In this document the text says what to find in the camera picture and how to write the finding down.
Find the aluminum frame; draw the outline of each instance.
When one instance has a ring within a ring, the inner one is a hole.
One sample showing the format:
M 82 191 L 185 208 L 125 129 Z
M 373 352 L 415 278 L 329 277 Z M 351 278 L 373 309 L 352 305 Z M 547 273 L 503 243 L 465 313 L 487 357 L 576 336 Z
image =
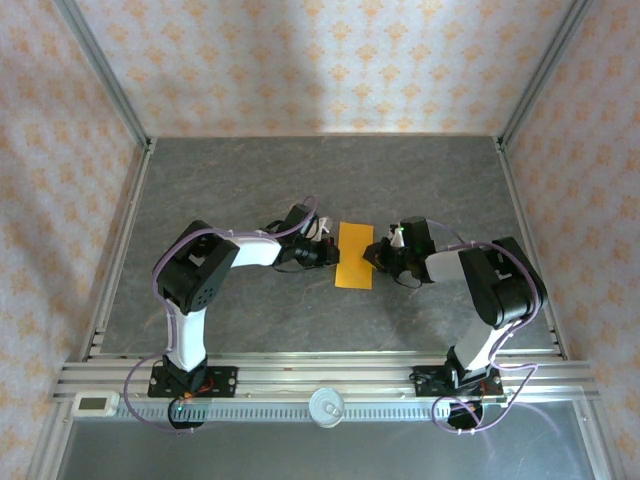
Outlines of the aluminum frame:
M 146 147 L 149 143 L 149 138 L 144 131 L 144 127 L 129 103 L 129 99 L 120 86 L 118 78 L 113 73 L 107 57 L 100 48 L 93 32 L 91 32 L 91 28 L 84 18 L 80 7 L 75 0 L 54 0 L 54 3 L 58 6 L 62 17 L 78 40 L 87 60 L 89 60 L 89 63 L 98 75 L 113 106 L 118 113 L 120 113 L 131 135 L 140 147 Z
M 533 110 L 536 100 L 540 97 L 544 86 L 560 62 L 573 35 L 582 25 L 582 20 L 589 11 L 592 3 L 593 0 L 574 0 L 569 7 L 565 18 L 542 56 L 542 60 L 520 97 L 511 118 L 507 122 L 504 132 L 500 136 L 500 144 L 505 150 L 508 149 L 509 144 L 516 137 L 527 116 Z
M 494 137 L 494 143 L 496 146 L 496 152 L 498 153 L 498 158 L 500 159 L 502 171 L 504 172 L 504 176 L 507 181 L 509 193 L 511 194 L 513 208 L 516 212 L 518 223 L 520 224 L 520 230 L 522 231 L 522 237 L 524 238 L 525 249 L 527 251 L 527 255 L 529 256 L 529 260 L 543 279 L 548 278 L 547 275 L 545 275 L 545 269 L 540 263 L 538 253 L 533 242 L 531 226 L 529 225 L 529 220 L 525 215 L 524 208 L 522 207 L 522 202 L 520 201 L 518 188 L 515 183 L 513 172 L 511 171 L 511 164 L 509 163 L 508 153 L 504 149 L 503 145 L 500 144 L 498 138 Z M 549 298 L 549 302 L 544 308 L 544 313 L 545 318 L 547 319 L 547 324 L 549 325 L 549 331 L 551 332 L 552 337 L 554 337 L 554 344 L 557 345 L 560 355 L 562 355 L 563 358 L 570 359 L 571 353 L 570 349 L 568 348 L 567 336 L 565 334 L 564 327 L 562 326 L 562 321 L 557 314 L 552 298 Z
M 413 365 L 441 364 L 442 360 L 441 356 L 410 353 L 273 353 L 218 355 L 210 358 L 209 364 L 233 364 L 240 368 L 236 397 L 215 400 L 217 411 L 225 412 L 222 414 L 223 419 L 234 409 L 245 411 L 244 419 L 234 421 L 255 421 L 247 412 L 260 415 L 258 412 L 263 409 L 302 412 L 317 388 L 332 386 L 343 394 L 348 406 L 366 409 L 367 404 L 374 404 L 380 411 L 394 412 L 400 421 L 427 421 L 428 415 L 407 419 L 404 418 L 404 413 L 395 411 L 403 408 L 420 409 L 420 405 L 425 405 L 422 408 L 425 410 L 426 406 L 432 404 L 433 399 L 415 397 L 409 373 Z M 612 437 L 607 433 L 606 422 L 603 422 L 603 411 L 598 408 L 599 396 L 588 362 L 548 356 L 504 355 L 498 360 L 504 364 L 539 362 L 540 368 L 518 397 L 519 402 L 571 401 L 578 420 L 581 420 L 580 429 L 595 478 L 624 478 Z M 75 421 L 71 416 L 75 394 L 95 389 L 121 392 L 124 379 L 135 363 L 136 359 L 102 359 L 99 362 L 64 365 L 54 392 L 56 403 L 45 428 L 47 434 L 41 438 L 39 451 L 27 478 L 40 480 L 56 477 Z M 158 418 L 157 412 L 162 410 L 162 405 L 166 405 L 169 399 L 163 402 L 162 399 L 149 399 L 146 396 L 150 373 L 149 363 L 134 375 L 131 400 L 136 411 L 148 414 L 153 419 Z M 504 372 L 503 384 L 508 393 L 518 388 L 525 374 L 526 372 Z M 202 399 L 200 402 L 204 406 L 210 404 L 211 400 Z M 121 417 L 124 416 L 113 419 L 122 421 Z M 372 417 L 371 421 L 389 419 L 383 414 L 377 418 Z
M 104 336 L 105 336 L 105 330 L 103 329 L 96 329 L 94 335 L 93 335 L 93 339 L 91 341 L 91 345 L 89 348 L 89 353 L 87 356 L 85 356 L 84 360 L 86 360 L 87 362 L 101 362 L 102 360 L 105 359 L 119 359 L 119 358 L 142 358 L 145 356 L 144 352 L 129 352 L 126 355 L 124 354 L 120 354 L 120 353 L 102 353 L 102 343 L 104 342 Z M 559 344 L 557 342 L 557 337 L 555 334 L 555 330 L 553 327 L 550 327 L 549 329 L 549 334 L 552 337 L 552 341 L 554 343 L 552 348 L 502 348 L 500 350 L 500 352 L 503 355 L 538 355 L 538 356 L 543 356 L 543 355 L 547 355 L 547 356 L 557 356 L 557 357 L 561 357 L 562 356 L 562 352 L 560 350 Z M 376 351 L 371 351 L 371 352 L 331 352 L 337 355 L 344 355 L 344 356 L 349 356 L 349 355 L 359 355 L 362 353 L 368 353 L 368 354 L 409 354 L 409 355 L 433 355 L 434 352 L 418 352 L 418 351 L 407 351 L 407 350 L 403 350 L 403 351 L 386 351 L 386 352 L 376 352 Z
M 122 273 L 129 240 L 133 231 L 140 198 L 144 191 L 144 184 L 147 177 L 147 169 L 151 155 L 155 150 L 157 139 L 150 140 L 149 145 L 144 148 L 140 156 L 139 165 L 133 178 L 133 185 L 127 198 L 126 208 L 122 214 L 118 231 L 116 233 L 116 242 L 109 257 L 109 268 L 101 286 L 101 293 L 96 302 L 89 323 L 89 328 L 82 342 L 78 360 L 86 360 L 90 355 L 91 346 L 94 343 L 96 333 L 104 334 L 109 321 L 109 314 L 113 306 L 113 299 Z

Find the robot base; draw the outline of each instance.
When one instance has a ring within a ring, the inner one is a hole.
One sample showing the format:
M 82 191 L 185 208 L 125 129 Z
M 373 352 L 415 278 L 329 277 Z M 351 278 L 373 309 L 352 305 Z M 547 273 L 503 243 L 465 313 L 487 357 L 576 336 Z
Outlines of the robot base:
M 238 367 L 207 366 L 206 360 L 191 372 L 175 367 L 168 358 L 151 370 L 150 398 L 178 398 L 186 393 L 201 398 L 233 398 L 236 394 Z
M 453 388 L 448 381 L 451 369 L 444 365 L 419 365 L 413 367 L 409 379 L 413 382 L 416 397 L 504 397 L 500 372 L 491 368 L 486 376 L 476 382 Z

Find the wire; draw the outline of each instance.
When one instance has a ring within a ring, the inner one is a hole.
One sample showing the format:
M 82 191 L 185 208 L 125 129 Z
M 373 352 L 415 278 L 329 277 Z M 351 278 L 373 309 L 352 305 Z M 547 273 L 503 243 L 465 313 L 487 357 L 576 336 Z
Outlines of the wire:
M 422 280 L 419 280 L 420 281 L 420 285 L 418 285 L 417 287 L 413 287 L 411 285 L 407 285 L 406 283 L 402 283 L 396 277 L 391 277 L 391 278 L 393 278 L 393 281 L 396 282 L 398 285 L 402 285 L 403 287 L 410 288 L 412 290 L 417 290 L 422 286 Z
M 274 220 L 269 225 L 263 228 L 265 232 L 273 233 L 272 230 L 282 223 L 282 220 Z
M 273 268 L 278 273 L 300 273 L 300 272 L 306 272 L 307 270 L 313 270 L 315 268 L 322 268 L 322 267 L 324 267 L 324 265 L 310 265 L 308 267 L 299 268 L 298 270 L 282 270 L 276 267 L 275 264 L 271 265 L 271 268 Z
M 313 235 L 309 235 L 308 233 L 306 235 L 309 241 L 311 241 L 311 239 L 318 234 L 318 231 L 320 231 L 320 217 L 317 215 L 316 215 L 316 221 L 314 222 L 314 224 L 316 226 L 316 229 L 313 231 Z
M 213 234 L 213 235 L 219 235 L 219 236 L 224 237 L 224 238 L 233 238 L 233 237 L 237 237 L 237 236 L 279 238 L 279 237 L 288 235 L 290 233 L 293 233 L 293 232 L 299 230 L 300 228 L 302 228 L 304 225 L 306 225 L 307 222 L 315 214 L 316 209 L 318 207 L 318 199 L 315 196 L 309 195 L 307 198 L 305 198 L 303 200 L 302 203 L 305 204 L 310 199 L 313 200 L 313 206 L 311 207 L 311 210 L 309 211 L 307 216 L 300 223 L 298 223 L 297 225 L 291 227 L 290 229 L 288 229 L 288 230 L 286 230 L 284 232 L 270 234 L 270 233 L 266 233 L 266 232 L 262 232 L 262 231 L 234 232 L 233 230 L 224 230 L 224 229 L 221 229 L 221 228 L 203 228 L 201 230 L 197 230 L 195 232 L 192 232 L 192 233 L 186 235 L 180 241 L 176 242 L 167 251 L 167 253 L 165 253 L 162 256 L 162 258 L 156 264 L 156 266 L 153 269 L 153 272 L 151 274 L 151 290 L 153 292 L 153 296 L 156 297 L 156 299 L 162 305 L 164 305 L 165 309 L 167 310 L 167 316 L 169 317 L 169 323 L 171 325 L 171 338 L 169 340 L 169 345 L 167 346 L 167 348 L 165 350 L 163 350 L 162 352 L 158 352 L 158 353 L 154 353 L 152 355 L 149 355 L 148 357 L 145 357 L 145 358 L 141 359 L 138 363 L 136 363 L 133 366 L 133 368 L 129 371 L 129 373 L 127 374 L 127 378 L 124 381 L 124 386 L 123 386 L 123 389 L 122 389 L 122 399 L 124 400 L 124 403 L 125 403 L 125 405 L 127 407 L 127 410 L 129 410 L 131 415 L 133 415 L 133 417 L 136 420 L 138 420 L 140 423 L 143 423 L 143 424 L 148 425 L 148 426 L 150 426 L 152 428 L 155 428 L 158 431 L 162 431 L 162 432 L 165 432 L 165 433 L 171 433 L 171 434 L 174 434 L 174 435 L 182 435 L 184 433 L 187 433 L 186 431 L 175 430 L 175 429 L 172 429 L 172 428 L 164 427 L 162 425 L 158 425 L 158 424 L 156 424 L 154 422 L 150 422 L 149 420 L 145 419 L 140 414 L 138 414 L 138 412 L 135 411 L 135 409 L 133 408 L 133 405 L 131 404 L 131 401 L 129 399 L 129 387 L 131 385 L 131 380 L 133 378 L 133 374 L 140 367 L 142 367 L 142 365 L 144 365 L 146 362 L 148 362 L 150 360 L 153 360 L 153 359 L 162 359 L 162 357 L 164 355 L 168 355 L 169 353 L 171 353 L 176 348 L 176 342 L 177 342 L 177 336 L 178 336 L 178 326 L 177 326 L 177 322 L 176 322 L 176 312 L 173 309 L 172 304 L 167 299 L 165 299 L 162 295 L 160 295 L 160 293 L 158 292 L 158 276 L 160 275 L 160 272 L 162 271 L 162 269 L 167 265 L 167 263 L 169 263 L 169 260 L 171 260 L 175 256 L 175 254 L 178 253 L 178 251 L 180 251 L 180 249 L 182 249 L 189 242 L 191 242 L 192 240 L 195 240 L 196 238 L 201 237 L 203 235 L 212 235 Z M 195 431 L 195 429 L 191 428 L 189 431 L 191 433 L 193 433 Z
M 205 393 L 208 392 L 209 390 L 213 390 L 213 379 L 209 379 L 207 384 L 203 387 L 200 387 L 198 389 L 198 393 Z
M 412 382 L 415 382 L 418 378 L 424 380 L 425 382 L 431 382 L 433 380 L 433 377 L 428 373 L 412 372 L 409 375 L 409 380 L 411 380 Z
M 527 325 L 529 325 L 529 323 L 531 323 L 533 321 L 533 319 L 536 317 L 536 315 L 540 311 L 541 298 L 540 298 L 540 294 L 538 293 L 538 289 L 536 288 L 536 285 L 535 285 L 535 283 L 533 281 L 533 278 L 531 277 L 531 275 L 529 274 L 529 272 L 527 271 L 525 266 L 522 264 L 522 262 L 520 262 L 507 249 L 505 249 L 505 248 L 503 248 L 503 247 L 501 247 L 499 245 L 496 245 L 494 243 L 487 243 L 487 242 L 470 242 L 470 243 L 467 243 L 452 228 L 450 228 L 450 227 L 448 227 L 448 226 L 446 226 L 444 224 L 441 224 L 439 222 L 432 221 L 432 220 L 427 220 L 427 221 L 430 222 L 430 223 L 433 223 L 434 225 L 438 225 L 438 226 L 444 228 L 445 230 L 449 231 L 453 236 L 455 236 L 458 240 L 460 240 L 461 243 L 458 244 L 458 245 L 455 245 L 453 248 L 451 248 L 452 250 L 460 250 L 460 249 L 474 248 L 474 247 L 486 247 L 486 248 L 491 248 L 491 249 L 496 250 L 499 253 L 501 253 L 504 257 L 509 259 L 511 261 L 511 263 L 513 263 L 516 266 L 516 268 L 520 271 L 520 273 L 522 273 L 522 275 L 524 276 L 524 278 L 525 278 L 525 280 L 527 282 L 527 285 L 529 286 L 529 289 L 531 290 L 531 294 L 533 295 L 533 310 L 531 311 L 531 313 L 529 315 L 525 316 L 520 322 L 514 323 L 511 327 L 507 328 L 505 330 L 505 332 L 500 336 L 500 338 L 498 338 L 498 340 L 496 340 L 496 342 L 493 344 L 493 346 L 489 350 L 489 363 L 490 363 L 490 365 L 492 367 L 494 367 L 494 368 L 496 368 L 498 370 L 504 370 L 504 371 L 530 370 L 530 372 L 526 375 L 526 377 L 522 381 L 522 384 L 520 384 L 520 387 L 513 394 L 513 397 L 511 397 L 511 400 L 509 400 L 509 402 L 507 403 L 507 407 L 502 411 L 502 413 L 500 415 L 498 415 L 497 418 L 495 418 L 493 421 L 491 421 L 487 425 L 482 425 L 481 426 L 480 425 L 481 420 L 478 419 L 477 415 L 475 415 L 473 410 L 463 400 L 461 400 L 458 397 L 455 397 L 455 396 L 440 397 L 440 398 L 436 399 L 436 401 L 431 406 L 431 418 L 432 418 L 432 421 L 435 424 L 435 426 L 438 427 L 440 430 L 442 430 L 444 432 L 447 432 L 447 433 L 454 433 L 454 434 L 457 434 L 457 435 L 461 435 L 463 433 L 464 434 L 473 435 L 476 432 L 483 432 L 483 431 L 489 430 L 490 428 L 492 428 L 492 427 L 496 426 L 498 423 L 500 423 L 500 421 L 509 413 L 509 411 L 513 407 L 513 404 L 516 402 L 516 400 L 518 398 L 518 395 L 520 395 L 520 393 L 526 387 L 526 385 L 529 382 L 529 380 L 531 379 L 531 377 L 538 370 L 538 365 L 535 364 L 535 363 L 527 363 L 527 364 L 507 367 L 507 366 L 504 366 L 504 365 L 500 365 L 499 363 L 497 363 L 495 361 L 495 359 L 496 359 L 496 356 L 498 354 L 498 351 L 503 347 L 503 345 L 507 342 L 507 340 L 509 338 L 513 337 L 513 335 L 516 332 L 518 332 L 522 328 L 526 327 Z M 436 419 L 436 416 L 435 416 L 436 408 L 438 406 L 438 403 L 440 403 L 441 401 L 444 401 L 444 400 L 452 400 L 454 403 L 457 403 L 457 404 L 461 405 L 462 408 L 464 408 L 473 417 L 474 421 L 476 422 L 477 428 L 472 428 L 472 429 L 469 429 L 469 430 L 453 429 L 453 428 L 447 428 L 444 425 L 442 425 L 440 422 L 438 422 L 438 420 Z
M 427 223 L 440 227 L 443 230 L 446 230 L 447 232 L 449 232 L 452 236 L 456 237 L 460 243 L 467 243 L 466 240 L 458 234 L 458 232 L 456 232 L 453 228 L 449 227 L 448 225 L 445 225 L 444 223 L 440 223 L 436 220 L 430 220 L 428 218 L 426 220 L 427 220 Z
M 176 402 L 183 402 L 185 401 L 186 398 L 185 397 L 176 397 L 173 400 L 171 400 L 171 402 L 169 402 L 169 406 L 167 407 L 167 419 L 169 420 L 169 423 L 171 424 L 171 426 L 177 431 L 177 432 L 182 432 L 182 431 L 189 431 L 191 433 L 195 432 L 196 430 L 199 430 L 200 427 L 204 424 L 204 422 L 197 422 L 197 423 L 193 423 L 193 422 L 176 422 L 173 419 L 173 406 L 176 404 Z
M 478 408 L 482 409 L 482 416 L 480 417 L 480 422 L 482 422 L 482 420 L 484 420 L 484 411 L 485 411 L 483 405 L 479 404 L 478 406 L 476 406 L 479 403 L 479 401 L 472 401 L 470 403 L 471 403 L 471 407 L 470 408 L 474 413 Z M 451 420 L 452 418 L 462 417 L 463 415 L 468 415 L 468 412 L 463 407 L 451 408 L 451 411 L 454 411 L 454 410 L 462 410 L 462 411 L 454 413 L 453 415 L 450 414 L 449 418 L 447 420 Z

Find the wall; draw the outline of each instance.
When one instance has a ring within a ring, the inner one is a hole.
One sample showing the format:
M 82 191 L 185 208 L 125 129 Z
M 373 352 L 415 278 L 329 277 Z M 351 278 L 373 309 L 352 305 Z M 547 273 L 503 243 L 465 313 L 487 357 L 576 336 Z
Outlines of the wall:
M 24 478 L 134 142 L 51 1 L 3 4 L 0 78 L 0 478 Z
M 640 9 L 596 2 L 510 152 L 571 352 L 640 472 Z
M 79 0 L 151 136 L 497 135 L 570 0 Z

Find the black bracket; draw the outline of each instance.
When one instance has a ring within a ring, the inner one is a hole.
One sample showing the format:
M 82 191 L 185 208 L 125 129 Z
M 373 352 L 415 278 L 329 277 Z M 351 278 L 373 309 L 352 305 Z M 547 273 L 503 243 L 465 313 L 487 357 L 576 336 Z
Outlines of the black bracket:
M 416 397 L 445 397 L 448 395 L 484 397 L 504 396 L 500 372 L 491 368 L 482 380 L 455 389 L 448 381 L 451 369 L 444 365 L 418 365 L 413 367 L 409 379 L 413 382 Z
M 198 392 L 198 398 L 233 398 L 238 385 L 238 367 L 207 366 L 202 385 L 207 385 L 208 382 L 213 382 L 213 387 Z M 164 365 L 152 368 L 147 391 L 150 398 L 177 398 L 185 393 L 187 389 L 169 373 Z

